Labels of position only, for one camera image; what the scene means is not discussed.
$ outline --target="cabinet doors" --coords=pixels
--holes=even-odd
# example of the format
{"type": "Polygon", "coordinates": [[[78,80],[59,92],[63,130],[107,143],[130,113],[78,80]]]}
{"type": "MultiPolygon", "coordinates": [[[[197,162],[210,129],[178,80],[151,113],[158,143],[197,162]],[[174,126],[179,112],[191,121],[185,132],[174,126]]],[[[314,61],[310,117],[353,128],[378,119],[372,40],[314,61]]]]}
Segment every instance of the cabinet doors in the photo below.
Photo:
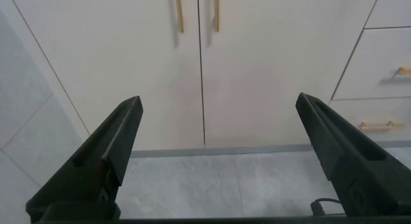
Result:
{"type": "Polygon", "coordinates": [[[308,143],[295,101],[328,102],[375,0],[199,0],[206,147],[308,143]]]}
{"type": "Polygon", "coordinates": [[[197,0],[14,0],[88,131],[124,99],[134,150],[204,146],[197,0]]]}

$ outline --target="baseboard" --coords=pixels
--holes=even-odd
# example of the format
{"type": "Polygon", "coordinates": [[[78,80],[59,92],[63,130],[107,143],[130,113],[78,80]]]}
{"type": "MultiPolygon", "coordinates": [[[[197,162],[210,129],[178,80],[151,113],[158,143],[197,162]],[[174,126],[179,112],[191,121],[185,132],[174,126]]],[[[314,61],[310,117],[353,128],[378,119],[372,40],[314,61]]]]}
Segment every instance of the baseboard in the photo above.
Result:
{"type": "MultiPolygon", "coordinates": [[[[411,141],[379,141],[381,147],[411,147],[411,141]]],[[[310,144],[288,144],[278,146],[256,146],[239,148],[199,148],[187,150],[144,150],[132,151],[131,158],[138,157],[181,157],[198,155],[228,155],[228,154],[248,154],[248,153],[276,153],[293,151],[311,151],[310,144]]]]}

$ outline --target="tiled floor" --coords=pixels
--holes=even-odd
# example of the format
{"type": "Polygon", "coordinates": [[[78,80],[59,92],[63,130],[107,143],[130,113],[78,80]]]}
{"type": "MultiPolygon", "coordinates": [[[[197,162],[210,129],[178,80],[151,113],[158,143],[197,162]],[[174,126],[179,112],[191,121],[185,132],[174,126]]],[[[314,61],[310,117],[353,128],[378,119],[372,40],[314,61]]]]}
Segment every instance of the tiled floor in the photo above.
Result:
{"type": "MultiPolygon", "coordinates": [[[[411,148],[387,151],[411,166],[411,148]]],[[[130,159],[116,201],[121,218],[233,218],[307,216],[324,197],[337,195],[315,153],[305,151],[130,159]]]]}

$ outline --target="gold door handle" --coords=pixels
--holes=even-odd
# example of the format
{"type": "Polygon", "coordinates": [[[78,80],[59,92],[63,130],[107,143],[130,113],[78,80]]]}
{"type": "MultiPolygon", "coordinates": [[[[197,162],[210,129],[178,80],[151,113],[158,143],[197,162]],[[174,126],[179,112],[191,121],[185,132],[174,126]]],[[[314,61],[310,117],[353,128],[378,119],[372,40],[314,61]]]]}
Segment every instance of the gold door handle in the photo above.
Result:
{"type": "Polygon", "coordinates": [[[184,33],[184,16],[182,14],[182,3],[181,0],[175,0],[177,4],[177,17],[179,20],[179,31],[184,33]]]}
{"type": "Polygon", "coordinates": [[[360,125],[360,129],[363,131],[389,131],[393,128],[405,128],[405,125],[399,125],[393,121],[389,121],[386,125],[368,125],[363,121],[360,125]]]}
{"type": "Polygon", "coordinates": [[[220,31],[220,0],[214,0],[214,28],[215,32],[220,31]]]}
{"type": "Polygon", "coordinates": [[[396,74],[401,75],[401,76],[402,75],[408,75],[408,74],[411,74],[411,69],[407,69],[406,67],[401,66],[401,67],[399,67],[396,74]]]}

